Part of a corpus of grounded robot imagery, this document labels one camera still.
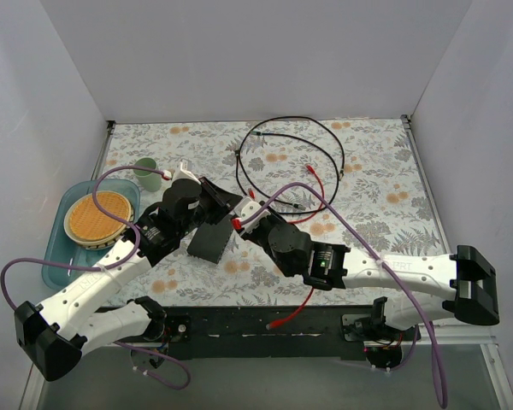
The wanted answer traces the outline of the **black network switch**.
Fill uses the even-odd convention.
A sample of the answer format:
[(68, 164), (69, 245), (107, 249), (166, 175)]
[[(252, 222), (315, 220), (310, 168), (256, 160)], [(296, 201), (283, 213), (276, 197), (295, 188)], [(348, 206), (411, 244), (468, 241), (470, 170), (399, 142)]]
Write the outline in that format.
[(217, 224), (204, 223), (196, 230), (187, 254), (213, 264), (218, 264), (232, 236), (233, 226), (229, 217)]

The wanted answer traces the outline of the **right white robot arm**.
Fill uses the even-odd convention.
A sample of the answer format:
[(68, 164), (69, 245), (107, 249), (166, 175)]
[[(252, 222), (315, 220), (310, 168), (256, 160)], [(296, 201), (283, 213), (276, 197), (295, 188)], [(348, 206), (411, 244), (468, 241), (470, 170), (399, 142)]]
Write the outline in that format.
[(417, 325), (455, 318), (465, 324), (499, 322), (496, 270), (474, 247), (453, 254), (373, 257), (342, 244), (322, 243), (264, 211), (250, 222), (232, 221), (244, 239), (260, 246), (287, 277), (301, 276), (316, 290), (382, 288), (397, 297), (376, 298), (368, 315), (345, 322), (356, 340), (395, 338)]

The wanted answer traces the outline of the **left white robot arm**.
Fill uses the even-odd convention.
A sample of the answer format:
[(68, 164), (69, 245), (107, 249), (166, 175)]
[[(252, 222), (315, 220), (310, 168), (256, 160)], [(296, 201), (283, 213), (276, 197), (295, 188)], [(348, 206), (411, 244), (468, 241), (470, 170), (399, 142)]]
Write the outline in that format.
[(166, 329), (164, 308), (148, 296), (100, 312), (122, 287), (173, 253), (203, 224), (217, 224), (241, 196), (206, 178), (177, 179), (107, 254), (71, 284), (37, 305), (15, 310), (17, 342), (48, 381), (68, 374), (83, 355), (126, 337), (155, 342)]

